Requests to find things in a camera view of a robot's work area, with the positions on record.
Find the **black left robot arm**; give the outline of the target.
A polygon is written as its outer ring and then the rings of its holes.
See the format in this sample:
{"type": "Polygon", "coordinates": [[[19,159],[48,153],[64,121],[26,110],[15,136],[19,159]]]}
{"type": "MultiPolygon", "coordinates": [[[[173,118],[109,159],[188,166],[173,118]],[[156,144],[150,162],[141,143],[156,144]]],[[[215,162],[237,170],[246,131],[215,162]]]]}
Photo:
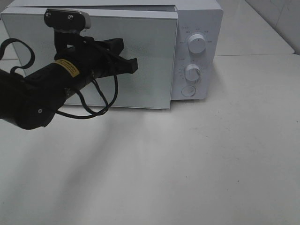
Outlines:
{"type": "Polygon", "coordinates": [[[119,85],[107,100],[97,82],[98,78],[133,74],[138,69],[137,59],[120,56],[124,49],[122,38],[96,41],[79,34],[55,32],[54,61],[36,72],[22,76],[17,67],[0,72],[0,117],[19,128],[31,130],[46,127],[56,114],[79,120],[81,116],[60,109],[73,95],[80,99],[87,112],[83,119],[104,115],[117,99],[119,85]],[[104,102],[99,111],[86,103],[81,90],[93,84],[104,102]]]}

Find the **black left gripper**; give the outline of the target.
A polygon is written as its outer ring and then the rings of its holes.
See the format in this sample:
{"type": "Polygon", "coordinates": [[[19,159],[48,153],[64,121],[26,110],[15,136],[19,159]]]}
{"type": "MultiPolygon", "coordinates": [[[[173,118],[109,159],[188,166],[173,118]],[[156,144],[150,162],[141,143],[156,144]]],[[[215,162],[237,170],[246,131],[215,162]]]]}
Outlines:
{"type": "Polygon", "coordinates": [[[133,74],[138,70],[137,58],[125,59],[120,55],[124,49],[122,38],[96,41],[78,33],[54,33],[56,54],[53,62],[53,77],[58,79],[88,79],[133,74]]]}

